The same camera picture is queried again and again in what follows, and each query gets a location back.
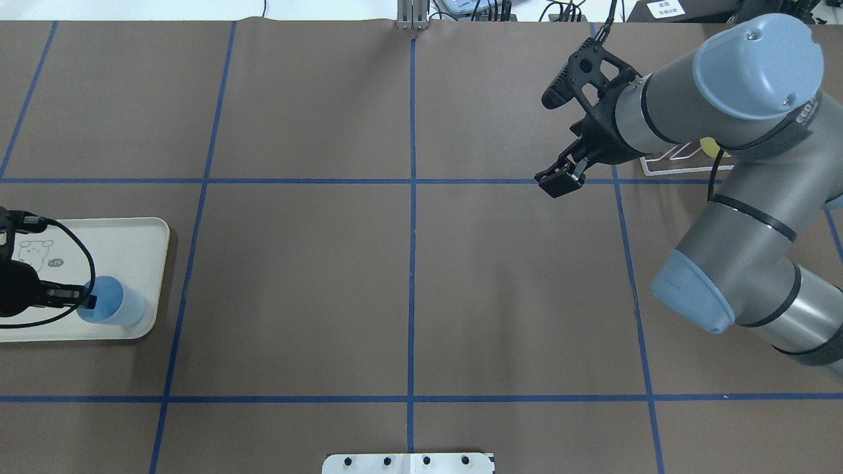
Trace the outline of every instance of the plastic cup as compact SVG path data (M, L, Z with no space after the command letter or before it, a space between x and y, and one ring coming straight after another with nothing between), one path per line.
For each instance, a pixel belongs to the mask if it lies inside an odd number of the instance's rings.
M143 318L147 307L143 296L114 277L97 277L94 281L93 294L97 297L97 304L92 310L76 310L82 320L96 324L131 326Z

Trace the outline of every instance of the yellow object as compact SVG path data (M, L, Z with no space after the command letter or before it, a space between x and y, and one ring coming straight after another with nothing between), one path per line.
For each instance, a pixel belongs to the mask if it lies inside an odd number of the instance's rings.
M708 156L712 158L716 158L717 154L720 152L720 145L711 137L705 137L700 140L700 145L702 146L702 151L704 151ZM723 153L723 156L731 156L728 153Z

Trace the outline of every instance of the barcode label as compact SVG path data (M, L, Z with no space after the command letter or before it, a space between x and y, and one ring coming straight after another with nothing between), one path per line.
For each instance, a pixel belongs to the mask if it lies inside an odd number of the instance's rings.
M679 15L684 15L685 11L682 9L682 4L679 0L662 0L661 2L648 3L653 18L669 18Z

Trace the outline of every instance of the black rubber ring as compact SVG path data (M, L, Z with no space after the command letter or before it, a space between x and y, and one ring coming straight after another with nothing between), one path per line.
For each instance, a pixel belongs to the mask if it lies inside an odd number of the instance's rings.
M731 207L732 209L740 211L741 213L750 216L751 218L757 220L758 222L764 225L772 227L776 232L784 235L791 242L796 240L796 232L793 229L787 227L785 223L783 223L777 218L774 218L770 214L765 213L764 211L760 211L759 209L750 206L745 202L741 202L737 199L732 199L731 197L723 196L721 194L715 194L711 197L711 200L714 202L718 202L723 206Z
M773 348L802 365L810 365L812 367L828 365L843 358L843 337L841 336L843 336L843 326L840 326L828 341L803 353L791 353L781 350L776 346L773 346Z
M802 288L802 270L799 268L799 265L793 264L793 271L796 275L793 277L793 287L791 288L791 292L787 295L784 303L781 304L775 311L773 311L769 316L765 317L763 320L758 320L756 322L751 322L749 324L742 324L740 326L743 327L760 327L765 324L770 324L776 318L783 315L787 308L791 307L794 301L796 301L797 295L799 295L799 289Z
M647 126L650 127L650 132L652 132L653 135L661 138L663 141L665 141L667 143L672 143L674 145L680 145L681 143L674 142L670 138L665 137L664 134L661 133L656 128L656 124L652 123L652 118L650 117L650 112L649 112L649 110L647 110L647 87L650 86L650 79L652 79L652 76L650 76L647 79L647 81L644 83L644 89L641 90L641 112L644 115L644 121L647 123Z

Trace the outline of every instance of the table surface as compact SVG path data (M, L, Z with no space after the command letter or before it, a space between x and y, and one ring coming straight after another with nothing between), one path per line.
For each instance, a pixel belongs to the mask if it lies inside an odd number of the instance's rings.
M607 47L649 72L721 28L618 24ZM704 175L595 167L558 200L531 181L582 114L541 92L590 33L0 23L4 207L173 231L144 338L0 346L0 472L407 450L504 473L837 471L840 385L648 291ZM814 37L843 98L843 30ZM839 284L841 225L819 214L790 256Z

